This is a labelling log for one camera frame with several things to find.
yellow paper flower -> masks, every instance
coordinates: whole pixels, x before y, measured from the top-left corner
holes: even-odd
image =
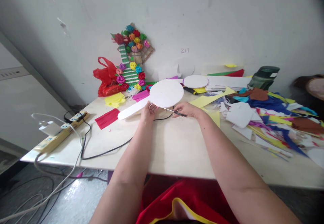
[[[129,39],[130,39],[131,41],[133,41],[133,40],[135,39],[135,34],[131,33],[131,34],[129,35]]]
[[[139,84],[136,84],[135,86],[134,86],[134,88],[136,89],[136,90],[142,90],[142,87],[139,85]]]
[[[129,67],[131,68],[131,69],[136,69],[136,63],[135,62],[131,62],[130,64],[129,64]]]
[[[134,38],[134,43],[138,44],[139,42],[141,42],[141,39],[139,37]]]
[[[138,44],[136,44],[136,47],[137,47],[138,49],[141,49],[141,48],[143,47],[143,45],[140,44],[140,43],[138,43]]]

blue paper flower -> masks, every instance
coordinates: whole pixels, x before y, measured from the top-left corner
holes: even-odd
[[[140,66],[137,66],[135,69],[136,69],[137,74],[142,72],[142,67],[140,67]]]
[[[134,27],[132,26],[132,25],[128,25],[127,27],[126,27],[126,29],[127,29],[127,31],[129,31],[129,33],[132,33],[133,31],[134,31]]]
[[[135,44],[134,44],[133,41],[131,41],[131,42],[128,43],[128,46],[129,46],[129,47],[132,47],[132,46],[135,46]]]

table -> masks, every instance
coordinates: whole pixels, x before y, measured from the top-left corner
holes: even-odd
[[[184,92],[182,101],[197,98]],[[135,103],[126,102],[119,107],[123,110]],[[112,110],[105,105],[104,98],[98,97],[84,110],[90,113],[87,122],[92,130],[87,135],[85,157],[100,154],[128,141],[135,133],[140,115],[133,115],[125,120],[117,120],[100,130],[94,119]],[[160,109],[157,118],[170,115],[167,110]],[[324,171],[311,159],[296,152],[289,162],[272,156],[256,144],[231,128],[231,123],[221,119],[221,129],[242,152],[244,157],[258,172],[263,180],[270,185],[289,187],[324,189]],[[84,135],[88,126],[83,123],[77,131]],[[77,166],[83,168],[114,170],[128,145],[106,155],[78,160]],[[52,153],[40,157],[43,164],[73,166],[80,153],[79,137],[72,133]],[[31,150],[21,161],[33,162],[38,152]],[[204,139],[199,125],[194,118],[168,118],[158,120],[153,126],[153,152],[149,173],[180,177],[215,179]]]

written number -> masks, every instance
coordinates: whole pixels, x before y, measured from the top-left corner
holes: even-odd
[[[187,49],[181,49],[181,53],[188,53],[189,54],[189,48],[187,48]]]

tile floor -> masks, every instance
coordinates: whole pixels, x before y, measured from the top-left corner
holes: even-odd
[[[59,173],[63,170],[65,174],[71,170],[69,167],[58,167],[59,169],[46,167],[47,170]],[[82,169],[75,171],[74,176],[81,172]],[[83,176],[98,176],[99,170],[86,169]],[[7,193],[6,190],[0,190],[0,218],[14,213],[19,206],[35,194],[48,196],[52,190],[52,180],[49,175],[38,172],[32,164],[26,166],[12,180],[19,180],[13,188],[34,178],[29,183]],[[103,171],[100,178],[107,179],[108,172]],[[63,177],[51,175],[56,187]],[[29,223],[33,224],[86,224],[89,222],[99,199],[107,186],[106,182],[97,179],[77,179],[66,189],[61,191],[60,195],[54,195],[46,209],[41,207],[32,217]],[[287,206],[297,215],[305,224],[320,223],[319,215],[322,214],[321,206],[324,204],[324,194],[316,190],[292,189],[278,186],[271,186],[271,189],[287,204]],[[31,207],[40,197],[29,201],[22,209]],[[26,223],[33,213],[24,216],[20,221],[19,218],[12,219],[7,224]]]

